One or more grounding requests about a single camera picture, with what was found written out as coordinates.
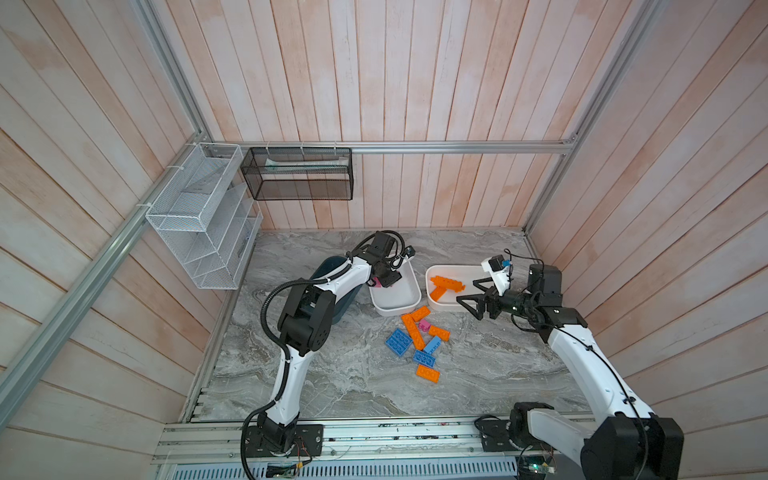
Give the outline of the blue lego double brick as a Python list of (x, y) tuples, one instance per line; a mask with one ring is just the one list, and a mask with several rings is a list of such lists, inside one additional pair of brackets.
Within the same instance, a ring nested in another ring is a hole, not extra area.
[(413, 340), (406, 332), (396, 328), (387, 338), (385, 344), (395, 355), (403, 357), (413, 345)]

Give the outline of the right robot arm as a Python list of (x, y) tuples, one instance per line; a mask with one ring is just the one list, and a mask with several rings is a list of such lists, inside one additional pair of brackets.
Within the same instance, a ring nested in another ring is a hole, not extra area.
[(574, 377), (597, 423), (590, 429), (541, 402), (518, 402), (507, 435), (521, 450), (549, 446), (580, 466), (587, 479), (675, 479), (684, 433), (671, 418), (658, 416), (604, 356), (574, 308), (562, 303), (561, 271), (542, 261), (529, 267), (525, 289), (512, 288), (511, 262), (501, 255), (481, 264), (486, 277), (477, 293), (457, 302), (476, 319), (510, 314), (524, 319), (524, 332), (537, 334)]

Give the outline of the long orange technic lego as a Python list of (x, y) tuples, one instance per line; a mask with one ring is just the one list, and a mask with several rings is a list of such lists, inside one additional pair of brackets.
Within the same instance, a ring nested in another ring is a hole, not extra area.
[(433, 276), (430, 278), (430, 281), (436, 287), (442, 286), (442, 287), (445, 287), (447, 290), (451, 290), (456, 293), (462, 292), (466, 288), (465, 284), (462, 283), (461, 281), (450, 279), (444, 276)]

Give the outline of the orange lego bottom plate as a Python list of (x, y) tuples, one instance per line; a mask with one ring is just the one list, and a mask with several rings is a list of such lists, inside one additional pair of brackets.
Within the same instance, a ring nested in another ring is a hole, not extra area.
[(439, 371), (421, 364), (417, 366), (416, 375), (435, 384), (437, 384), (440, 379)]

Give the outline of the orange lego plate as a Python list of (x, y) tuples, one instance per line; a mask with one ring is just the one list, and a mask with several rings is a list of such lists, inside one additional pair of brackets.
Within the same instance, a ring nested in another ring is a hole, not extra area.
[(421, 364), (417, 366), (416, 375), (435, 384), (437, 384), (440, 379), (439, 371)]
[(432, 292), (429, 294), (430, 299), (434, 302), (438, 302), (441, 297), (446, 293), (447, 289), (442, 286), (435, 287)]
[(425, 319), (430, 313), (431, 313), (431, 310), (427, 306), (422, 306), (421, 308), (412, 312), (410, 316), (414, 322), (420, 322), (421, 320)]
[(429, 327), (428, 333), (433, 337), (440, 338), (443, 342), (447, 342), (450, 339), (450, 332), (448, 330), (439, 328), (435, 325)]

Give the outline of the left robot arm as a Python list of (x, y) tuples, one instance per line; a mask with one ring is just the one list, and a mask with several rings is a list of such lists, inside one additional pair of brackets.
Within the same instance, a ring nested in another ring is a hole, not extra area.
[(304, 382), (317, 351), (330, 336), (336, 305), (364, 286), (388, 288), (402, 278), (400, 267), (413, 256), (412, 247), (393, 230), (379, 230), (359, 242), (334, 269), (313, 278), (287, 281), (264, 300), (260, 323), (281, 350), (281, 364), (269, 402), (246, 417), (241, 456), (248, 445), (273, 455), (294, 449)]

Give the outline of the orange lego top plate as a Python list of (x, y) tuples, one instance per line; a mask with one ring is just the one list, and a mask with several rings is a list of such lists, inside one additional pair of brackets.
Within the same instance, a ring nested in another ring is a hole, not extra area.
[(412, 312), (410, 316), (414, 322), (420, 322), (421, 320), (425, 319), (430, 313), (431, 313), (431, 310), (427, 306), (422, 306), (421, 308)]

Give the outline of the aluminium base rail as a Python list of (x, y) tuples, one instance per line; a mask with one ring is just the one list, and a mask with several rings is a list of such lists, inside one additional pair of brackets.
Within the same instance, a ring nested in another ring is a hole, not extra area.
[(568, 460), (549, 448), (496, 444), (505, 420), (473, 416), (302, 421), (288, 454), (242, 440), (238, 422), (174, 424), (152, 456), (160, 479), (509, 478)]

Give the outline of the middle white plastic bin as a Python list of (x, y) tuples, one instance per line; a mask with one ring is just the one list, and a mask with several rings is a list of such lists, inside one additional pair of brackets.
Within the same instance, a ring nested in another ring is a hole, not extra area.
[(394, 317), (414, 311), (422, 300), (421, 289), (411, 259), (403, 261), (398, 272), (402, 277), (390, 287), (370, 287), (372, 304), (383, 317)]

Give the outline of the light blue lego brick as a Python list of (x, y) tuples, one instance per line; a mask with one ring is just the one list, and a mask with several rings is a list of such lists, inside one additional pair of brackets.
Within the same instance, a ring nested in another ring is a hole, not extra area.
[(423, 352), (428, 355), (434, 355), (437, 349), (442, 344), (442, 339), (438, 336), (434, 336), (423, 348)]

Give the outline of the dark teal plastic bin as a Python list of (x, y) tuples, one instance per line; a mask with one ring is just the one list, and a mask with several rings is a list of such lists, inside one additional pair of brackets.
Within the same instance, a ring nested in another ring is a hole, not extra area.
[[(321, 278), (328, 276), (332, 271), (336, 270), (337, 268), (341, 267), (346, 262), (346, 258), (342, 256), (330, 256), (326, 258), (320, 266), (315, 270), (315, 272), (312, 274), (311, 279)], [(334, 314), (332, 317), (332, 324), (335, 325), (339, 323), (345, 314), (345, 312), (348, 310), (348, 308), (352, 305), (356, 295), (361, 290), (362, 285), (358, 285), (351, 291), (349, 291), (345, 296), (341, 297), (337, 300), (334, 308)]]

